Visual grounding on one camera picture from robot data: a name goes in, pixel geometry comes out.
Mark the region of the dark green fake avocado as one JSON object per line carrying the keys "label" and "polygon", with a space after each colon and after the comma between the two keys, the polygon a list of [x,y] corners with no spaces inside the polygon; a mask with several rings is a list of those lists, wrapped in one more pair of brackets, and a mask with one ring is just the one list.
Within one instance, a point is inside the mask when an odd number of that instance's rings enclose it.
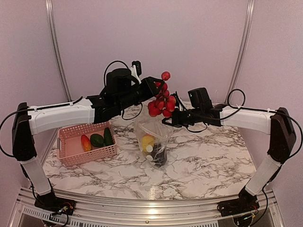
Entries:
{"label": "dark green fake avocado", "polygon": [[103,136],[101,136],[100,134],[92,134],[90,136],[90,142],[92,144],[92,146],[97,147],[97,148],[101,148],[105,146],[105,141]]}

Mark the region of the red orange fake mango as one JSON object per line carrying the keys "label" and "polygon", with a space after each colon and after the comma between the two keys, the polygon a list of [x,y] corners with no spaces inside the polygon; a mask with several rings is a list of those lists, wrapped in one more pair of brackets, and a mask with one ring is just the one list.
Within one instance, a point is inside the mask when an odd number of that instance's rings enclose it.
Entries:
{"label": "red orange fake mango", "polygon": [[85,152],[89,152],[92,150],[92,144],[90,139],[86,135],[81,135],[80,137],[82,148]]}

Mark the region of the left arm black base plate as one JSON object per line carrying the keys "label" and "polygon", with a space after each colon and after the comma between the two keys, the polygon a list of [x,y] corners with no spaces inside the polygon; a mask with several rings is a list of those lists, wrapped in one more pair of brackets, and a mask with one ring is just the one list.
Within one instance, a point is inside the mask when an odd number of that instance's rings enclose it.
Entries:
{"label": "left arm black base plate", "polygon": [[55,214],[67,213],[72,215],[76,205],[75,200],[57,197],[54,193],[54,190],[45,195],[39,195],[33,192],[35,198],[35,206],[44,210],[52,211]]}

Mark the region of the green fake cucumber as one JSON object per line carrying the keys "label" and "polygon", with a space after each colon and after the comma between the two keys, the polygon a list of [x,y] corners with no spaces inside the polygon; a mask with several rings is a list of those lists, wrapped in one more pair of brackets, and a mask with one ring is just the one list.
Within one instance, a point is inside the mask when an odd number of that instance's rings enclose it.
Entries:
{"label": "green fake cucumber", "polygon": [[114,144],[111,131],[108,127],[104,129],[104,143],[106,146],[111,146]]}

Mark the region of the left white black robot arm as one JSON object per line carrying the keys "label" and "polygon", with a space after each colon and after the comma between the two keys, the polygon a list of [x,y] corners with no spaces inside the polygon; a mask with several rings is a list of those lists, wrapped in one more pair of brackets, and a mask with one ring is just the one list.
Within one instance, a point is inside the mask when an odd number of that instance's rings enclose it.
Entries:
{"label": "left white black robot arm", "polygon": [[37,158],[33,136],[63,126],[107,122],[124,109],[159,94],[164,81],[139,79],[140,73],[135,66],[115,69],[106,75],[106,85],[99,95],[74,102],[35,107],[19,104],[12,127],[12,153],[36,189],[37,200],[49,210],[58,209],[60,200]]}

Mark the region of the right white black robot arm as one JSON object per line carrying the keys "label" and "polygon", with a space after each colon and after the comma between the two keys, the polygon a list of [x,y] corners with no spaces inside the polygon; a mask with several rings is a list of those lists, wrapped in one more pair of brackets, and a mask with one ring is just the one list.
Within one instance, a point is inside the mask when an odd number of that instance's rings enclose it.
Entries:
{"label": "right white black robot arm", "polygon": [[282,165],[294,156],[292,153],[296,142],[293,124],[296,122],[287,109],[277,110],[247,108],[244,105],[232,106],[230,103],[213,105],[206,88],[189,91],[192,108],[184,107],[180,100],[178,108],[163,123],[173,127],[188,127],[202,122],[212,126],[229,126],[270,135],[267,155],[256,173],[248,181],[235,200],[234,207],[239,212],[249,208],[256,195],[264,189],[279,173]]}

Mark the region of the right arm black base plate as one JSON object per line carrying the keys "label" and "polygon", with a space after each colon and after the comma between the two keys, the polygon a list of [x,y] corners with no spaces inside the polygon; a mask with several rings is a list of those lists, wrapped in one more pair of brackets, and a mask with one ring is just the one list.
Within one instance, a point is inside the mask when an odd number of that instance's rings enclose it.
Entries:
{"label": "right arm black base plate", "polygon": [[258,210],[260,207],[256,195],[251,195],[245,187],[241,189],[237,199],[221,201],[217,205],[217,210],[222,217],[237,215],[244,212]]}

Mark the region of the red fake cherry tomato bunch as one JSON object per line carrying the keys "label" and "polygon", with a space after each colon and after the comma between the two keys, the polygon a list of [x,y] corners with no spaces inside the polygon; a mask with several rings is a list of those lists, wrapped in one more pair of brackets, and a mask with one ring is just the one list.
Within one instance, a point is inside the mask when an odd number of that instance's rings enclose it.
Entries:
{"label": "red fake cherry tomato bunch", "polygon": [[170,118],[175,110],[176,98],[170,94],[168,90],[167,81],[170,79],[171,74],[165,71],[161,74],[161,79],[164,84],[161,85],[160,82],[155,82],[157,88],[160,88],[160,92],[155,96],[156,99],[148,103],[148,113],[150,117],[156,117],[163,115],[164,118]]}

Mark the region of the clear zip top bag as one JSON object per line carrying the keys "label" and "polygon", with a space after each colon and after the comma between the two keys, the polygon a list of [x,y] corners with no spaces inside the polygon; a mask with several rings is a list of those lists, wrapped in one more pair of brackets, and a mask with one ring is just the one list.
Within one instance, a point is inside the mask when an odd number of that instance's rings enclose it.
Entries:
{"label": "clear zip top bag", "polygon": [[173,128],[161,122],[161,117],[142,116],[134,121],[134,132],[142,155],[156,168],[167,163],[167,144]]}

